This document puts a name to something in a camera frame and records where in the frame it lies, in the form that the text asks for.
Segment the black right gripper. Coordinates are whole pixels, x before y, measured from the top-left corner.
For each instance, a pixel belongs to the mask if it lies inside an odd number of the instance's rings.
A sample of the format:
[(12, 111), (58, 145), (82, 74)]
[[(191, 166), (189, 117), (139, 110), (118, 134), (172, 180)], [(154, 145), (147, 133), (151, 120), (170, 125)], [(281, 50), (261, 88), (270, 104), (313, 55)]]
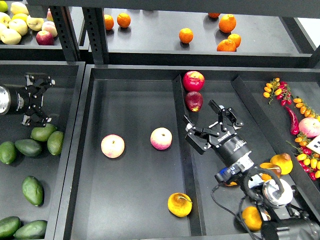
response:
[(237, 130), (244, 126), (243, 121), (237, 119), (232, 107), (218, 105), (213, 99), (208, 102), (208, 105), (217, 114), (218, 120), (207, 128), (197, 127), (188, 115), (183, 115), (183, 121), (186, 124), (185, 140), (200, 155), (209, 148), (221, 148), (228, 140), (237, 136)]

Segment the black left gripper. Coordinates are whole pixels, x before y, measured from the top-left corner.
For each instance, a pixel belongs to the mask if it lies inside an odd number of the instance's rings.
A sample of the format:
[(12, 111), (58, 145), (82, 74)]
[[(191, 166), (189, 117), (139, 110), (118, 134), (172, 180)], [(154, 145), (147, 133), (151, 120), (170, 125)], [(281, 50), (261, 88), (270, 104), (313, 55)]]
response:
[(42, 110), (43, 94), (56, 82), (46, 73), (27, 73), (25, 79), (29, 100), (21, 124), (27, 127), (45, 127), (52, 118)]

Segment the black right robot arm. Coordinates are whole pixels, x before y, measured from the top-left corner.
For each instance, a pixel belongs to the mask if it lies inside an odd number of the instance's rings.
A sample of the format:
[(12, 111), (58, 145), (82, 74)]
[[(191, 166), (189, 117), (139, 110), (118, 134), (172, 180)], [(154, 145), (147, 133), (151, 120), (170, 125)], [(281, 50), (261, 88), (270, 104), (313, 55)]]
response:
[(312, 220), (307, 211), (292, 204), (300, 193), (299, 189), (251, 160), (250, 146), (237, 134), (243, 122), (237, 119), (233, 108), (225, 108), (214, 100), (208, 104), (218, 120), (201, 128), (185, 113), (185, 139), (201, 155), (208, 149), (216, 151), (225, 165), (215, 175), (217, 185), (239, 184), (244, 196), (257, 209), (262, 240), (318, 240), (319, 223)]

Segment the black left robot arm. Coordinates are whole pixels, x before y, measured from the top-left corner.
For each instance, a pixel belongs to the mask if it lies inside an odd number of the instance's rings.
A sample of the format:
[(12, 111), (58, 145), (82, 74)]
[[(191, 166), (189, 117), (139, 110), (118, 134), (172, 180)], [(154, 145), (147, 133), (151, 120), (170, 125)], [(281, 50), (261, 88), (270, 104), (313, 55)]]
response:
[(44, 94), (56, 82), (45, 73), (26, 73), (24, 86), (0, 86), (0, 114), (21, 114), (21, 124), (45, 127), (52, 118), (43, 110)]

